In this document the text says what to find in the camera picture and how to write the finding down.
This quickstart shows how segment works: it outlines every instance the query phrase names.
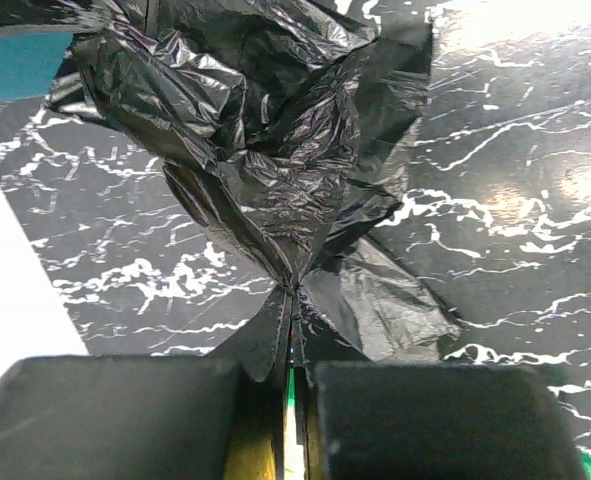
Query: marble countertop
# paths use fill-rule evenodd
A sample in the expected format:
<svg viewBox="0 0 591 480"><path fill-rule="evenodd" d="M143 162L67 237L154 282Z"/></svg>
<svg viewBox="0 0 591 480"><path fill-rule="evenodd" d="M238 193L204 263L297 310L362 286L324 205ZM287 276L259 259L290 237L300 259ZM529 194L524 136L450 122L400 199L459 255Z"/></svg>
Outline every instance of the marble countertop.
<svg viewBox="0 0 591 480"><path fill-rule="evenodd" d="M445 358L537 368L591 455L591 0L331 3L434 19L403 207L373 236L461 317ZM206 353L273 286L202 236L160 162L0 104L0 186L91 353Z"/></svg>

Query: garbage bag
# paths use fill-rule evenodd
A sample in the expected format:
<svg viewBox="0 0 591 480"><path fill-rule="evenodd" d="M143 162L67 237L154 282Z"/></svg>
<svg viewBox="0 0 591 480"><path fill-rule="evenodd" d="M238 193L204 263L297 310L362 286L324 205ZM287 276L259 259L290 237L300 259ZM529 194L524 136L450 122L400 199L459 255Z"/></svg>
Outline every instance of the garbage bag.
<svg viewBox="0 0 591 480"><path fill-rule="evenodd" d="M40 4L45 25L83 23L71 27L49 107L122 131L163 158L193 219L279 283L220 352L233 349L261 380L283 355L284 332L304 366L322 357L400 360L413 349L415 358L417 348L436 358L430 346L457 334L430 293L367 236L406 187L431 25L381 31L312 0ZM31 15L38 28L39 12ZM252 340L259 324L273 338L263 350Z"/></svg>

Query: black plastic bag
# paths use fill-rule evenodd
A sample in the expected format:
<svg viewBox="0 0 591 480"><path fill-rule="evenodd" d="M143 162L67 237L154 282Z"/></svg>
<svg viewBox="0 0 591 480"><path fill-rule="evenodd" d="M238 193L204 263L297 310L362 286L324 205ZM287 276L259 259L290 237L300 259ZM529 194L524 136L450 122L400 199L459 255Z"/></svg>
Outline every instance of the black plastic bag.
<svg viewBox="0 0 591 480"><path fill-rule="evenodd" d="M383 34L310 0L41 3L44 25L33 9L23 28L77 32L50 108L164 158L194 220L279 282L220 352L237 349L258 380L291 331L304 365L366 358L362 350L437 359L436 340L457 328L365 237L399 207L404 135L426 100L430 25ZM273 340L251 352L242 339L260 323Z"/></svg>

